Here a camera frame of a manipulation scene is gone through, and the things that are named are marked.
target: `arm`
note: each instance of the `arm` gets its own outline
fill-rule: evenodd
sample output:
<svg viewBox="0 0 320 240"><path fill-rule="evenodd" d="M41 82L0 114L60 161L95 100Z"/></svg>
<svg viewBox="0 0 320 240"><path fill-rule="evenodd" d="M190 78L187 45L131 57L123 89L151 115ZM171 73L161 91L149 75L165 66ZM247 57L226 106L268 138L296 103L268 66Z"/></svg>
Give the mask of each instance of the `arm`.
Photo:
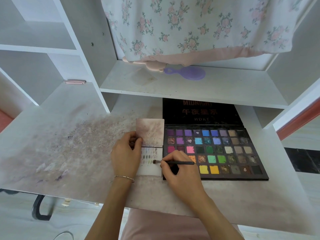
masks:
<svg viewBox="0 0 320 240"><path fill-rule="evenodd" d="M126 133L118 140L111 152L115 175L134 178L140 164L142 138L135 139L135 131ZM108 196L85 240L118 240L123 209L132 181L115 177Z"/></svg>
<svg viewBox="0 0 320 240"><path fill-rule="evenodd" d="M201 220L210 238L215 240L244 240L205 192L198 166L178 165L179 172L174 175L166 163L169 160L191 161L191 159L181 151L174 151L162 159L162 173L174 193Z"/></svg>

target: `brush handle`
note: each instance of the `brush handle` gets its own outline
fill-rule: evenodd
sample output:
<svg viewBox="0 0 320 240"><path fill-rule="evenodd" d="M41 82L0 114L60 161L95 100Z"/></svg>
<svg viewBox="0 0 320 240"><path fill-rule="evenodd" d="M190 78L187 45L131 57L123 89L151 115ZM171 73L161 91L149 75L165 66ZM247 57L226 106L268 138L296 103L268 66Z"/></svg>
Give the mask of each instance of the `brush handle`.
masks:
<svg viewBox="0 0 320 240"><path fill-rule="evenodd" d="M166 161L167 164L194 165L194 161Z"/></svg>

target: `black tile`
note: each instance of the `black tile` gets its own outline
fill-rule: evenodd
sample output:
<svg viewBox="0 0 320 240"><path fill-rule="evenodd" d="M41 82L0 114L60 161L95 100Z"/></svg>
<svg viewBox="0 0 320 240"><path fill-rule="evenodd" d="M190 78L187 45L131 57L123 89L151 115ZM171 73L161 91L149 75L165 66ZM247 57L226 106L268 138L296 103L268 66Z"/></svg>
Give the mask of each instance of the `black tile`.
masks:
<svg viewBox="0 0 320 240"><path fill-rule="evenodd" d="M306 150L306 152L311 157L314 164L317 166L318 170L320 171L320 151L315 150Z"/></svg>
<svg viewBox="0 0 320 240"><path fill-rule="evenodd" d="M285 148L288 157L297 172L319 173L318 168L304 149Z"/></svg>

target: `right hand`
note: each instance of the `right hand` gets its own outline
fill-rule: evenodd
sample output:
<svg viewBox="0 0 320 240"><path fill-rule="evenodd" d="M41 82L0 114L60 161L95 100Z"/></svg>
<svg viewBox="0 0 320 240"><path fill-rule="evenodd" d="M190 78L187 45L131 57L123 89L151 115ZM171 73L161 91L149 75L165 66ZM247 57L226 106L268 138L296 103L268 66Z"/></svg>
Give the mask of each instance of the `right hand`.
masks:
<svg viewBox="0 0 320 240"><path fill-rule="evenodd" d="M192 210L199 206L207 196L201 182L198 166L178 165L177 175L171 172L170 166L166 161L191 161L182 151L174 151L165 156L161 161L162 173L165 176L173 192Z"/></svg>

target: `pink eyeshadow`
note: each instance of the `pink eyeshadow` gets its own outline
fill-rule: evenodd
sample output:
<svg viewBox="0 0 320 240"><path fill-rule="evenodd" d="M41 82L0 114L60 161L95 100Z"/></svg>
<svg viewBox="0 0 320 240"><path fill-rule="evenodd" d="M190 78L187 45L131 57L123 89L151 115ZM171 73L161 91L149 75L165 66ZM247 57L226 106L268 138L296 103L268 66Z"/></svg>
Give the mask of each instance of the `pink eyeshadow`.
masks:
<svg viewBox="0 0 320 240"><path fill-rule="evenodd" d="M174 146L168 146L168 153L172 153L175 150Z"/></svg>
<svg viewBox="0 0 320 240"><path fill-rule="evenodd" d="M187 146L186 153L195 153L195 148L193 146Z"/></svg>

